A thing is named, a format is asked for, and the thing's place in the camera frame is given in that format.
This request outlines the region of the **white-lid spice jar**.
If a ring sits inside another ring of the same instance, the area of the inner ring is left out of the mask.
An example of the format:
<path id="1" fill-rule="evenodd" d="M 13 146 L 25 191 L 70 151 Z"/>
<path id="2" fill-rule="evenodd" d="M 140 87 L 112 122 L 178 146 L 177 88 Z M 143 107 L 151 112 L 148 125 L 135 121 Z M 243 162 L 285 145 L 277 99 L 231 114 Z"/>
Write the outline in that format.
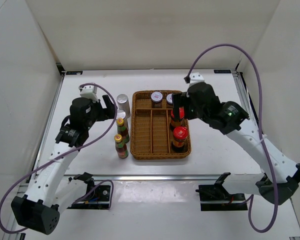
<path id="1" fill-rule="evenodd" d="M 174 107 L 174 104 L 173 104 L 173 94 L 172 93 L 169 93 L 166 96 L 166 107 L 167 108 L 173 108 Z"/>
<path id="2" fill-rule="evenodd" d="M 150 99 L 151 99 L 151 106 L 153 109 L 162 108 L 163 94 L 160 91 L 154 91 L 151 94 Z"/>

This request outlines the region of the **red-lid sauce jar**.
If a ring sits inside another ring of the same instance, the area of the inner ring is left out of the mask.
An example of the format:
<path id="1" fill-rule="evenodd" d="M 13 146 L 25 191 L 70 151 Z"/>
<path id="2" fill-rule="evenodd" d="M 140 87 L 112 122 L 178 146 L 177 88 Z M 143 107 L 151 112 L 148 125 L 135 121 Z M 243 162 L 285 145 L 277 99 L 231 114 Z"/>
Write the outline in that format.
<path id="1" fill-rule="evenodd" d="M 188 139 L 188 129 L 185 126 L 178 126 L 173 130 L 171 147 L 175 152 L 182 152 Z"/>
<path id="2" fill-rule="evenodd" d="M 170 129 L 173 131 L 176 127 L 182 127 L 185 117 L 185 111 L 183 107 L 179 108 L 179 118 L 176 118 L 174 115 L 174 110 L 170 111 Z"/>

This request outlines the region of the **green-label sauce bottle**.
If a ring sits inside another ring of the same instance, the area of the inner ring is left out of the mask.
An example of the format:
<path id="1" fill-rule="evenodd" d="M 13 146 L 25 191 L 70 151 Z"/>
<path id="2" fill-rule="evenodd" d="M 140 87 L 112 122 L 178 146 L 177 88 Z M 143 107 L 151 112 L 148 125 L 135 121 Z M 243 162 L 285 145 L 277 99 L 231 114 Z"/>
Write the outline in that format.
<path id="1" fill-rule="evenodd" d="M 129 136 L 129 130 L 125 125 L 124 119 L 119 117 L 116 120 L 116 125 L 117 125 L 117 133 L 122 136 L 122 139 L 124 140 L 125 143 L 128 143 L 130 141 L 130 136 Z"/>
<path id="2" fill-rule="evenodd" d="M 129 153 L 123 137 L 120 134 L 116 134 L 114 136 L 114 142 L 115 142 L 115 149 L 118 157 L 121 159 L 127 158 Z"/>

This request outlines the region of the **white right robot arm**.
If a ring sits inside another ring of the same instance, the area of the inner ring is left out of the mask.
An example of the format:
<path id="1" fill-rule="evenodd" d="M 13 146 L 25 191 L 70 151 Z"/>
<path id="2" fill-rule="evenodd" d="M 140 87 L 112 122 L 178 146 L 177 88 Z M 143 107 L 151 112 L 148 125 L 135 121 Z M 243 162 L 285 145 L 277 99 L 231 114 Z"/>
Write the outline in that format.
<path id="1" fill-rule="evenodd" d="M 259 165 L 259 174 L 222 174 L 203 192 L 217 200 L 236 194 L 259 195 L 272 204 L 282 205 L 298 189 L 300 163 L 286 157 L 265 136 L 236 102 L 220 102 L 213 87 L 205 82 L 191 85 L 186 92 L 172 96 L 173 112 L 184 110 L 187 120 L 200 119 L 210 128 L 237 143 Z"/>

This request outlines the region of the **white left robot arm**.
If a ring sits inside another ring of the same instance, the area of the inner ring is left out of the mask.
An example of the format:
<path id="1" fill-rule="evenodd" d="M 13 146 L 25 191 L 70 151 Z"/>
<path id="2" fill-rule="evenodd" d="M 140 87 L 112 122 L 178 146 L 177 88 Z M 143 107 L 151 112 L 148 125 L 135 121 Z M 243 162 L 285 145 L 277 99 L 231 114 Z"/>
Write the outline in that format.
<path id="1" fill-rule="evenodd" d="M 51 234 L 61 213 L 73 204 L 94 198 L 99 185 L 95 184 L 92 174 L 87 172 L 75 175 L 68 184 L 58 189 L 71 162 L 85 146 L 89 130 L 96 122 L 115 121 L 116 106 L 110 95 L 103 95 L 106 107 L 99 99 L 78 97 L 70 106 L 55 138 L 50 160 L 42 165 L 34 183 L 21 197 L 12 200 L 11 208 L 20 226 L 36 232 Z"/>

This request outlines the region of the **near silver-lid salt shaker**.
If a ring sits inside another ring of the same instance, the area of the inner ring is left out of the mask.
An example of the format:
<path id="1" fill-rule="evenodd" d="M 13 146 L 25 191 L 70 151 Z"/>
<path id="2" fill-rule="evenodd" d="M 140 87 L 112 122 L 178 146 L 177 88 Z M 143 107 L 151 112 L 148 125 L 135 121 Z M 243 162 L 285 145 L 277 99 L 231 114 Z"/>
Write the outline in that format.
<path id="1" fill-rule="evenodd" d="M 122 119 L 125 120 L 127 118 L 126 112 L 124 110 L 122 110 L 122 109 L 118 109 L 117 110 L 116 118 L 117 119 L 122 118 Z"/>

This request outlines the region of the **silver-lid salt shaker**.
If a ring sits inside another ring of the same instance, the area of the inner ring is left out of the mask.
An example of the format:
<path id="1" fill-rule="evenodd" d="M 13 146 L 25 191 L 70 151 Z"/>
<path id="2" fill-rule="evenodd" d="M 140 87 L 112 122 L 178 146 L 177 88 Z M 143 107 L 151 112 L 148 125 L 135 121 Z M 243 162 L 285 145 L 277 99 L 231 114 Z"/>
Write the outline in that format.
<path id="1" fill-rule="evenodd" d="M 123 110 L 126 114 L 126 117 L 129 118 L 131 116 L 131 109 L 130 109 L 130 103 L 129 98 L 126 94 L 119 94 L 116 97 L 116 102 L 118 104 L 118 108 L 120 110 Z"/>
<path id="2" fill-rule="evenodd" d="M 125 120 L 127 118 L 126 112 L 124 110 L 122 110 L 122 109 L 118 109 L 117 110 L 116 118 L 117 119 L 122 118 L 122 119 Z"/>

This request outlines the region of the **far silver-lid salt shaker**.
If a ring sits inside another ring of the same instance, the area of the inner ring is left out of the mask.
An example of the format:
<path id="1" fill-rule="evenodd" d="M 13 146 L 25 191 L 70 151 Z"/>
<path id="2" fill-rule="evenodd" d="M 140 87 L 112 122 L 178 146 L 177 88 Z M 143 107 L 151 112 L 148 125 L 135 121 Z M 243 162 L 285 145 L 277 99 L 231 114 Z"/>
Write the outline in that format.
<path id="1" fill-rule="evenodd" d="M 116 102 L 118 104 L 118 108 L 120 110 L 123 110 L 126 114 L 126 117 L 129 118 L 131 116 L 131 109 L 130 109 L 130 103 L 129 98 L 126 94 L 119 94 L 116 97 Z"/>

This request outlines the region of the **brown wicker basket tray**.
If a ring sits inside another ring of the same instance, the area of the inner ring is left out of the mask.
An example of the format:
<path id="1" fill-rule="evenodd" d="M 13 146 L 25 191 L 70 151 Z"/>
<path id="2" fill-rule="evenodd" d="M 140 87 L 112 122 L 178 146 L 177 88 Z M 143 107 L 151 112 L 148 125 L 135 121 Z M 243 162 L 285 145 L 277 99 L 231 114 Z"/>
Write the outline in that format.
<path id="1" fill-rule="evenodd" d="M 153 108 L 151 95 L 154 90 L 136 91 L 132 96 L 130 123 L 130 153 L 139 161 L 183 159 L 191 153 L 188 136 L 181 151 L 172 148 L 173 131 L 170 128 L 171 108 L 168 94 L 179 90 L 160 90 L 163 95 L 161 108 Z"/>

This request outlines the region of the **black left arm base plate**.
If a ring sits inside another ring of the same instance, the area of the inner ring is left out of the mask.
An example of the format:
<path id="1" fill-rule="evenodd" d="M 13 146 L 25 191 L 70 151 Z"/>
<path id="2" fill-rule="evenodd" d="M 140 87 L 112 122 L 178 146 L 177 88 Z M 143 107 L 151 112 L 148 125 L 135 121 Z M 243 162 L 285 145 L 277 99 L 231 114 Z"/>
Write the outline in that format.
<path id="1" fill-rule="evenodd" d="M 72 204 L 68 210 L 110 210 L 112 206 L 114 183 L 112 180 L 103 180 L 89 186 L 87 192 L 93 189 L 84 200 Z"/>

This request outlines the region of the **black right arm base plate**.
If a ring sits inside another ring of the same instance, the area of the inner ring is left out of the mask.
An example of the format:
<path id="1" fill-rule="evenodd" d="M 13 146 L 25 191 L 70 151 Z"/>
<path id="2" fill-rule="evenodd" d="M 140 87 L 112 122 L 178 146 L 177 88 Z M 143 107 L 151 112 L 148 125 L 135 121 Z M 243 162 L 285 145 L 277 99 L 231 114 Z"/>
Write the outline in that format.
<path id="1" fill-rule="evenodd" d="M 195 192 L 198 193 L 202 212 L 248 210 L 246 197 L 242 193 L 220 193 L 214 185 L 199 185 Z"/>

